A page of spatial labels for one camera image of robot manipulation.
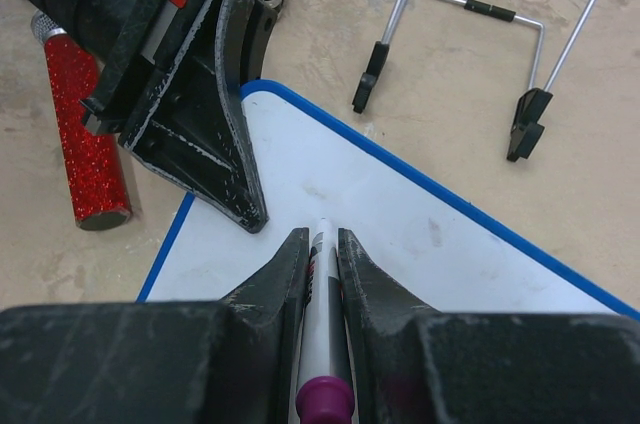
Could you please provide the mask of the purple whiteboard marker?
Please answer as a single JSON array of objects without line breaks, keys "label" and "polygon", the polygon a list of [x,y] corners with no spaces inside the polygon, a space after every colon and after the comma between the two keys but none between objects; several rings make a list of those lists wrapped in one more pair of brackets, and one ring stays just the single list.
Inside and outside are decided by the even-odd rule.
[{"label": "purple whiteboard marker", "polygon": [[350,423],[355,410],[337,229],[315,227],[307,267],[295,407],[302,423]]}]

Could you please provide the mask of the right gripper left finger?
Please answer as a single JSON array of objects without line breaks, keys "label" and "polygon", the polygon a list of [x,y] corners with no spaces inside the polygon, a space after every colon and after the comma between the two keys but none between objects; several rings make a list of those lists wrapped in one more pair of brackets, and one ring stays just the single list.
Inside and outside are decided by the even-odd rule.
[{"label": "right gripper left finger", "polygon": [[1,314],[5,423],[284,423],[309,232],[217,301]]}]

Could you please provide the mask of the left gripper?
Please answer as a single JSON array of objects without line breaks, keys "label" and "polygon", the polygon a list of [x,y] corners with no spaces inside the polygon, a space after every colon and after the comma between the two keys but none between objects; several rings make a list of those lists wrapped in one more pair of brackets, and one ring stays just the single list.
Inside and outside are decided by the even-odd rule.
[{"label": "left gripper", "polygon": [[145,168],[260,232],[241,85],[261,78],[277,17],[263,0],[81,0],[81,40],[105,64],[83,101],[86,129],[121,133]]}]

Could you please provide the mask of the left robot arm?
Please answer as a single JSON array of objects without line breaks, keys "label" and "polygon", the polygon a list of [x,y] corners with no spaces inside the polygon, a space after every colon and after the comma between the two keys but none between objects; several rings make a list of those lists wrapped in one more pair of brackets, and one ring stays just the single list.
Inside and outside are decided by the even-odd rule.
[{"label": "left robot arm", "polygon": [[84,127],[250,233],[268,211],[242,105],[277,15],[263,0],[28,0],[103,63]]}]

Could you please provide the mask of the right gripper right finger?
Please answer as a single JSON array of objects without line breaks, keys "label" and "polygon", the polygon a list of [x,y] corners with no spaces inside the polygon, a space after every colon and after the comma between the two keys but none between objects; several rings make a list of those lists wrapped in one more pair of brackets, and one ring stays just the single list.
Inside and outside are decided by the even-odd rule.
[{"label": "right gripper right finger", "polygon": [[363,423],[635,423],[639,324],[610,314],[444,313],[338,233]]}]

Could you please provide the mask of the blue framed whiteboard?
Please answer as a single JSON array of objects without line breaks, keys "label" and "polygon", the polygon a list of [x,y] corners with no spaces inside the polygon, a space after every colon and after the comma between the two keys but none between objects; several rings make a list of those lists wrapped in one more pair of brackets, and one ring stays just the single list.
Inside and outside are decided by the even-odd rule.
[{"label": "blue framed whiteboard", "polygon": [[269,219],[246,232],[186,195],[141,300],[213,300],[269,261],[290,231],[327,219],[445,312],[637,311],[280,83],[242,87]]}]

